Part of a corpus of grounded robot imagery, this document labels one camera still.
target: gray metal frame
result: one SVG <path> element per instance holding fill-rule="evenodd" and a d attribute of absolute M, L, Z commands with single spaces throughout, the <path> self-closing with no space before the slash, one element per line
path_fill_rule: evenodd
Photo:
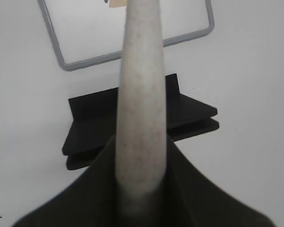
<path fill-rule="evenodd" d="M 101 55 L 95 58 L 90 58 L 90 59 L 86 59 L 83 61 L 77 61 L 74 63 L 70 63 L 70 64 L 66 64 L 64 61 L 64 58 L 62 56 L 62 52 L 60 50 L 59 47 L 59 41 L 57 39 L 45 0 L 38 0 L 42 14 L 43 14 L 43 18 L 49 33 L 49 36 L 51 38 L 51 41 L 53 43 L 53 49 L 55 51 L 57 60 L 59 65 L 61 66 L 62 69 L 64 69 L 65 71 L 74 71 L 74 70 L 78 70 L 78 69 L 83 69 L 86 67 L 90 67 L 93 65 L 98 65 L 98 64 L 102 64 L 108 61 L 114 61 L 114 60 L 118 60 L 121 58 L 121 51 L 115 52 L 115 53 L 110 53 L 110 54 L 106 54 L 106 55 Z M 209 26 L 203 30 L 199 30 L 199 31 L 195 31 L 195 32 L 191 32 L 191 33 L 187 33 L 187 34 L 183 34 L 183 35 L 179 35 L 173 38 L 169 38 L 169 39 L 165 39 L 164 40 L 164 47 L 166 46 L 171 46 L 171 45 L 175 45 L 175 44 L 179 44 L 185 41 L 189 41 L 189 40 L 193 40 L 193 39 L 197 39 L 200 37 L 204 37 L 208 34 L 210 34 L 215 26 L 214 23 L 214 17 L 213 17 L 213 8 L 212 8 L 212 1 L 211 0 L 205 0 L 206 3 L 206 8 L 207 8 L 207 13 L 208 13 L 208 21 L 209 21 Z"/>

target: speckled white rod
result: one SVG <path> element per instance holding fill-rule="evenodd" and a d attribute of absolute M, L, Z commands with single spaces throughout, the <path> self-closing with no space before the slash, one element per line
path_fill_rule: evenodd
<path fill-rule="evenodd" d="M 119 209 L 147 212 L 166 170 L 166 99 L 159 0 L 128 0 L 115 174 Z"/>

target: white board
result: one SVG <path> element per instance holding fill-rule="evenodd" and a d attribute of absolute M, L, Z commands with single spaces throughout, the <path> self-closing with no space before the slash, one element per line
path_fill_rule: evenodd
<path fill-rule="evenodd" d="M 120 51 L 126 7 L 104 0 L 45 0 L 66 64 Z M 163 37 L 209 26 L 205 0 L 161 0 Z"/>

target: beige tape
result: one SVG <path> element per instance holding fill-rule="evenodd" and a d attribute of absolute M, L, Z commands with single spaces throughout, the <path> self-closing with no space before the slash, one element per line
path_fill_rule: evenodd
<path fill-rule="evenodd" d="M 117 8 L 127 5 L 127 0 L 110 0 L 109 1 L 109 7 L 111 8 Z"/>

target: white wall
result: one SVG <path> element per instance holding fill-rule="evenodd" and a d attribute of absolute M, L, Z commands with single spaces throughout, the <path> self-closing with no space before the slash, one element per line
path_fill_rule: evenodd
<path fill-rule="evenodd" d="M 213 9 L 213 33 L 166 48 L 165 58 L 182 93 L 218 108 L 221 128 L 177 144 L 218 186 L 284 227 L 284 0 L 219 0 Z M 84 171 L 67 171 L 61 155 L 67 99 L 116 87 L 119 67 L 63 71 L 36 0 L 0 0 L 0 227 Z"/>

